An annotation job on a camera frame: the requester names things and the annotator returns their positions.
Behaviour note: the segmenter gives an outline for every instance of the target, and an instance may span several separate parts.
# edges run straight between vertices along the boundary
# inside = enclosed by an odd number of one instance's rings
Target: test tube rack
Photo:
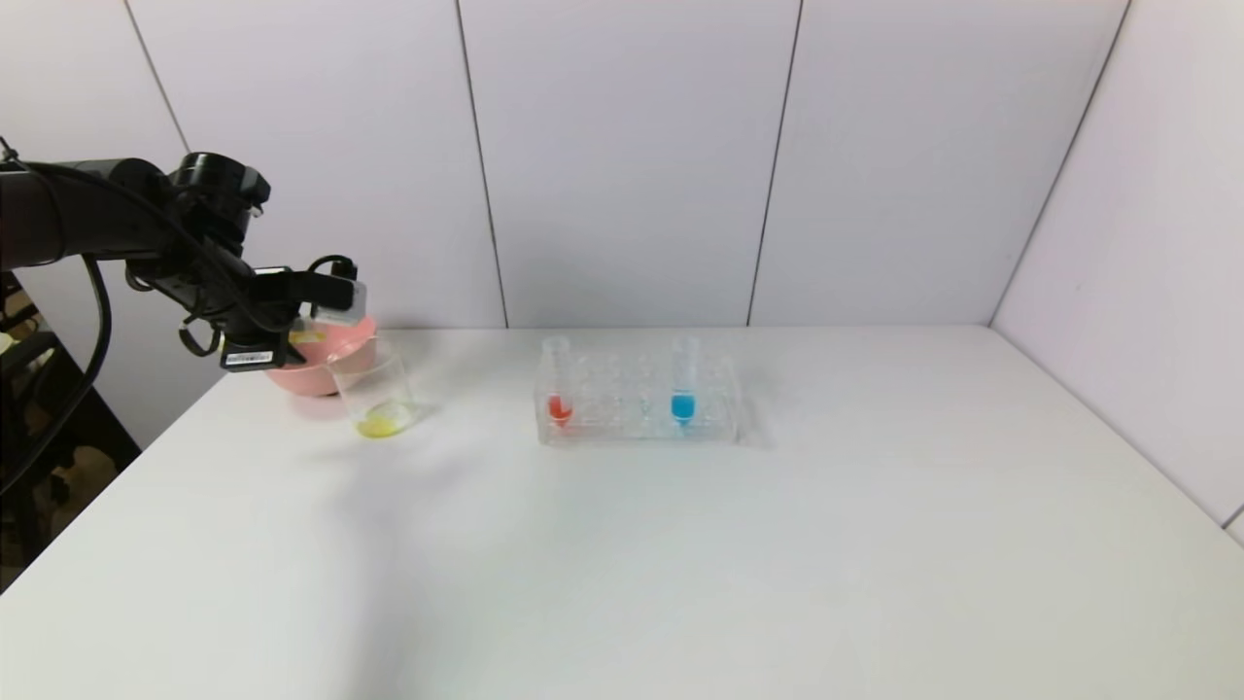
[[[550,342],[561,343],[556,358]],[[668,346],[642,354],[581,352],[562,337],[550,338],[534,394],[540,443],[735,443],[740,399],[730,359],[698,353],[687,392],[675,390],[673,354]]]

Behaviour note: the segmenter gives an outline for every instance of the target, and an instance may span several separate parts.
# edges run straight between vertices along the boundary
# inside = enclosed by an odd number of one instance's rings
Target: pink bowl
[[[353,341],[366,339],[376,334],[376,318],[363,316],[356,326],[323,325],[325,338],[318,342],[300,342],[295,344],[299,353],[307,359],[305,366],[290,366],[279,371],[267,371],[269,379],[281,389],[299,397],[328,397],[337,393],[332,373],[325,367],[328,356],[337,347]]]

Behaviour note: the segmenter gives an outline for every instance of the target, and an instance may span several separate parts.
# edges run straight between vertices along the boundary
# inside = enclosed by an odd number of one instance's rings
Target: panel seam
[[[510,311],[505,303],[505,280],[501,277],[501,251],[496,245],[496,224],[493,220],[493,196],[488,189],[488,168],[484,165],[484,139],[479,134],[479,112],[475,108],[475,83],[470,77],[470,58],[466,55],[466,24],[463,21],[462,0],[454,0],[458,12],[458,40],[463,47],[463,68],[466,72],[466,94],[470,97],[470,118],[475,127],[475,152],[479,154],[479,175],[484,183],[484,208],[488,210],[488,235],[493,240],[493,261],[496,264],[496,287],[501,295],[501,317],[510,327]]]
[[[1115,56],[1115,46],[1118,45],[1118,36],[1123,32],[1123,22],[1127,21],[1127,12],[1132,9],[1132,0],[1127,0],[1123,5],[1123,12],[1118,16],[1118,26],[1115,27],[1115,36],[1110,40],[1110,48],[1106,51],[1106,60],[1101,62],[1101,71],[1097,72],[1097,80],[1092,83],[1092,90],[1088,91],[1088,99],[1085,101],[1085,111],[1080,113],[1080,121],[1076,122],[1076,131],[1071,133],[1071,140],[1067,143],[1067,150],[1062,154],[1062,162],[1059,163],[1059,172],[1054,174],[1054,182],[1050,183],[1049,191],[1045,193],[1045,200],[1041,201],[1041,208],[1036,211],[1036,219],[1033,220],[1033,228],[1028,231],[1028,237],[1024,239],[1024,247],[1019,251],[1019,257],[1015,260],[1015,266],[1011,267],[1011,274],[1006,277],[1006,285],[1003,286],[1003,292],[998,295],[998,303],[994,305],[994,312],[989,316],[989,322],[985,323],[988,327],[994,327],[994,322],[998,321],[998,312],[1003,307],[1003,301],[1006,300],[1006,293],[1010,291],[1013,283],[1015,283],[1015,276],[1019,274],[1020,266],[1024,265],[1024,257],[1028,255],[1029,247],[1033,246],[1033,239],[1036,237],[1036,230],[1041,226],[1041,219],[1045,218],[1045,210],[1050,205],[1050,200],[1054,199],[1054,190],[1059,187],[1059,180],[1062,179],[1062,172],[1067,168],[1067,160],[1071,159],[1071,150],[1076,147],[1076,140],[1080,138],[1080,129],[1084,128],[1085,121],[1088,118],[1088,111],[1092,108],[1092,101],[1097,97],[1097,88],[1101,87],[1101,78],[1106,75],[1106,68],[1110,66],[1110,60]]]
[[[760,282],[760,256],[765,250],[765,229],[769,228],[769,205],[774,199],[774,179],[778,175],[778,154],[781,152],[781,129],[786,126],[786,103],[790,101],[790,78],[795,75],[795,50],[799,48],[799,27],[804,21],[804,0],[799,0],[799,12],[795,15],[795,36],[790,44],[790,63],[786,66],[786,90],[781,96],[781,114],[778,117],[778,139],[774,143],[774,160],[769,168],[769,190],[765,194],[765,213],[760,219],[760,241],[756,245],[756,267],[751,272],[751,295],[748,297],[748,318],[751,325],[751,311],[756,305],[756,285]]]
[[[173,128],[177,129],[177,137],[182,140],[182,148],[185,152],[190,152],[190,143],[185,139],[185,132],[182,131],[182,122],[177,119],[177,112],[173,111],[173,102],[168,98],[168,92],[164,90],[164,82],[159,78],[159,71],[156,70],[156,62],[152,61],[152,53],[147,48],[147,40],[143,39],[143,31],[138,29],[138,20],[134,19],[134,9],[129,6],[129,0],[124,0],[126,14],[129,15],[129,26],[134,27],[134,36],[138,37],[138,46],[143,50],[143,58],[147,60],[147,68],[152,72],[152,77],[156,78],[156,87],[159,88],[160,99],[164,101],[164,108],[168,109],[168,116],[173,119]]]

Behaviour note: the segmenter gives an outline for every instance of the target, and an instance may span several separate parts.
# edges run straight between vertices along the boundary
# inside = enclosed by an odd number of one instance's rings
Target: test tube
[[[549,392],[549,418],[557,428],[565,428],[575,413],[571,400],[571,363],[570,338],[564,334],[546,337],[544,341],[544,362],[552,373],[552,387]]]
[[[678,425],[685,426],[695,417],[695,374],[699,366],[699,339],[692,336],[674,338],[673,387],[669,413]]]

